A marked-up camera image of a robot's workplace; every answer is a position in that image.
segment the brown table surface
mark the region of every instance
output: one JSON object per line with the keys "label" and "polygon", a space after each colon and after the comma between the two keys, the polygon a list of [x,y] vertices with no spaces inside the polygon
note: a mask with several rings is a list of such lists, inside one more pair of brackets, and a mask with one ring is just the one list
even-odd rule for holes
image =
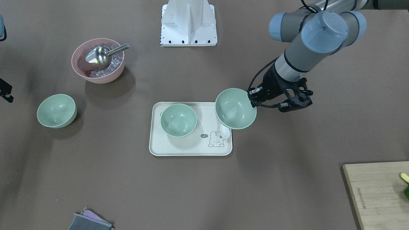
{"label": "brown table surface", "polygon": [[[233,131],[231,154],[155,157],[153,105],[246,89],[288,46],[270,38],[271,17],[301,6],[213,0],[217,46],[165,48],[166,3],[0,0],[0,77],[15,98],[0,98],[0,229],[66,229],[86,205],[118,230],[356,228],[342,165],[409,159],[408,12],[361,11],[362,39],[306,75],[314,104],[259,108]],[[99,37],[132,45],[123,74],[104,85],[70,63]],[[73,97],[78,116],[43,127],[37,107],[57,93]]]}

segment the black cable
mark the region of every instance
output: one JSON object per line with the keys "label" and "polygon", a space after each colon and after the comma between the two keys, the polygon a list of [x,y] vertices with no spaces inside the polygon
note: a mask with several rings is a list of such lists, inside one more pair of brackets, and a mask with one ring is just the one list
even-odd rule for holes
{"label": "black cable", "polygon": [[271,62],[269,62],[267,65],[265,65],[260,71],[258,71],[258,72],[256,73],[256,75],[253,77],[252,81],[250,82],[249,88],[247,89],[247,96],[249,97],[250,102],[251,102],[253,105],[261,106],[261,107],[266,107],[266,108],[278,108],[278,105],[279,105],[279,104],[277,104],[277,105],[272,105],[272,106],[268,106],[268,105],[264,105],[264,104],[258,103],[258,102],[256,102],[256,101],[254,101],[254,100],[251,98],[250,94],[249,94],[250,89],[251,89],[251,87],[252,87],[252,85],[253,85],[253,82],[254,82],[254,80],[256,80],[256,77],[257,77],[261,72],[263,72],[263,70],[265,70],[268,66],[270,66],[271,64],[273,64],[278,58],[279,58],[279,57],[276,57],[274,60],[272,60]]}
{"label": "black cable", "polygon": [[306,2],[304,2],[304,0],[301,0],[301,2],[302,2],[302,4],[303,4],[303,6],[304,6],[307,10],[309,10],[311,13],[313,13],[313,14],[318,13],[314,8],[307,6],[307,4],[306,4]]}
{"label": "black cable", "polygon": [[[303,6],[304,6],[307,10],[309,10],[311,13],[313,13],[313,14],[318,13],[318,11],[316,11],[314,8],[308,6],[308,5],[305,3],[304,0],[301,0],[301,2],[302,2],[302,4],[303,4]],[[323,11],[327,9],[328,2],[329,2],[329,0],[325,0],[325,5],[324,5]]]}
{"label": "black cable", "polygon": [[326,1],[325,1],[325,6],[324,6],[324,9],[323,9],[323,10],[326,10],[326,9],[327,9],[328,2],[329,2],[329,0],[326,0]]}
{"label": "black cable", "polygon": [[374,9],[379,9],[378,0],[373,0],[372,5]]}
{"label": "black cable", "polygon": [[4,26],[4,38],[0,39],[0,41],[4,41],[7,38],[7,31],[6,31],[6,26]]}

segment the light green bowl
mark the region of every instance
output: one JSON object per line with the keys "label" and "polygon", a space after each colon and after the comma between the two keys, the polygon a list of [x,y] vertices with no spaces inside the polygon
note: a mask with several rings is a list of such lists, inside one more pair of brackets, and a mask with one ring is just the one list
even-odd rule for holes
{"label": "light green bowl", "polygon": [[231,129],[244,129],[250,126],[257,116],[247,92],[237,88],[226,89],[216,98],[216,116]]}
{"label": "light green bowl", "polygon": [[198,119],[195,111],[185,104],[173,104],[163,111],[160,124],[163,130],[172,137],[181,138],[190,134],[196,127]]}
{"label": "light green bowl", "polygon": [[40,104],[37,110],[37,120],[46,127],[62,128],[75,119],[76,113],[75,102],[70,96],[56,94]]}

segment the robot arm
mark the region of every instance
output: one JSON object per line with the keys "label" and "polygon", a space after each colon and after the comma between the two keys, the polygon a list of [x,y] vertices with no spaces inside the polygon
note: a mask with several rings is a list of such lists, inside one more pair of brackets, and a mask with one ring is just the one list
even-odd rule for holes
{"label": "robot arm", "polygon": [[4,26],[3,17],[0,14],[0,41],[4,41],[7,38],[6,27]]}
{"label": "robot arm", "polygon": [[[257,88],[251,88],[250,84],[247,92],[252,106],[278,108],[281,112],[310,106],[312,91],[307,89],[307,80],[303,76],[323,58],[353,44],[365,33],[365,17],[351,10],[409,8],[407,0],[389,3],[387,0],[335,0],[326,6],[326,1],[321,0],[309,5],[310,9],[318,12],[316,14],[303,7],[293,13],[275,15],[269,28],[271,37],[291,44],[272,62]],[[282,103],[273,106],[261,104],[281,94],[287,97]]]}

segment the black clamp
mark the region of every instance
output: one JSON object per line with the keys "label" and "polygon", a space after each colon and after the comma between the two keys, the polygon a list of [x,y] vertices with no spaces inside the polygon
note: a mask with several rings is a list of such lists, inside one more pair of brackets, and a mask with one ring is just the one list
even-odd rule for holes
{"label": "black clamp", "polygon": [[[313,91],[308,90],[306,85],[307,79],[303,77],[296,82],[286,81],[277,73],[275,65],[272,65],[264,74],[263,82],[258,85],[257,88],[251,88],[254,79],[262,70],[254,76],[249,89],[247,90],[247,94],[253,107],[262,106],[266,108],[278,108],[280,112],[284,113],[306,108],[312,104],[310,96],[313,95]],[[271,106],[261,104],[267,100],[272,100],[281,94],[284,94],[287,97],[282,103]]]}
{"label": "black clamp", "polygon": [[10,103],[14,100],[14,97],[10,95],[12,88],[13,87],[9,83],[0,78],[0,97],[6,99],[6,101]]}
{"label": "black clamp", "polygon": [[3,38],[0,39],[0,41],[4,41],[7,39],[7,31],[6,31],[6,26],[4,26],[4,34],[3,34]]}

